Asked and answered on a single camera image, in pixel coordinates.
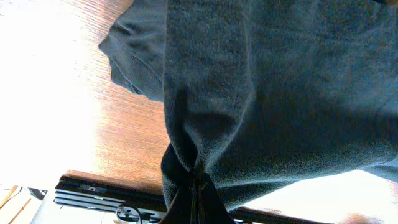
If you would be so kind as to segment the dark green t-shirt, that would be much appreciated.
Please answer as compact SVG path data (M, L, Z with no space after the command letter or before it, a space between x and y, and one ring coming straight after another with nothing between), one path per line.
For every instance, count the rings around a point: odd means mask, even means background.
M163 223L231 223L352 170L397 180L395 1L134 1L99 48L164 105Z

